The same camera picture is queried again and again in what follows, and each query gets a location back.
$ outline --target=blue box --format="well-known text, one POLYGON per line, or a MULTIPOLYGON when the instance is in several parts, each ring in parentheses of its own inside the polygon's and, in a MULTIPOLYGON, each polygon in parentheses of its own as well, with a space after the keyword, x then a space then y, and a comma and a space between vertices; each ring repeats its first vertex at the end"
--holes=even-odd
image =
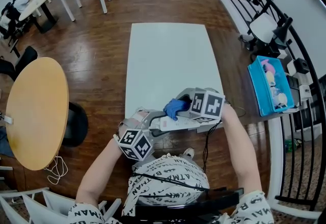
POLYGON ((251 80, 254 85, 259 111, 261 116, 268 116, 273 113, 280 113, 294 107, 294 100, 291 94, 289 83, 286 79, 284 69, 281 61, 275 58, 257 56, 256 60, 248 66, 251 80), (287 97, 287 106, 281 108, 275 108, 273 104, 273 98, 269 89, 269 84, 265 75, 265 71, 261 62, 268 59, 268 62, 275 68, 275 84, 282 93, 287 97))

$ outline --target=white chair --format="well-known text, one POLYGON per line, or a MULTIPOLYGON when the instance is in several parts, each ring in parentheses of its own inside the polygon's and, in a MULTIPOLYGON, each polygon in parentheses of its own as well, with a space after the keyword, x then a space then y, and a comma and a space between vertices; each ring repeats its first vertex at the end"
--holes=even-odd
POLYGON ((0 204, 11 224, 28 224, 6 201, 0 196, 0 204))
POLYGON ((43 206, 27 195, 23 194, 22 198, 34 224, 58 224, 67 221, 67 216, 43 206))
MULTIPOLYGON (((43 196, 45 203, 49 209, 54 210, 57 213, 68 216, 69 209, 75 205, 75 200, 58 195, 48 190, 43 190, 43 196)), ((107 201, 102 201, 98 208, 105 213, 105 205, 107 201)))

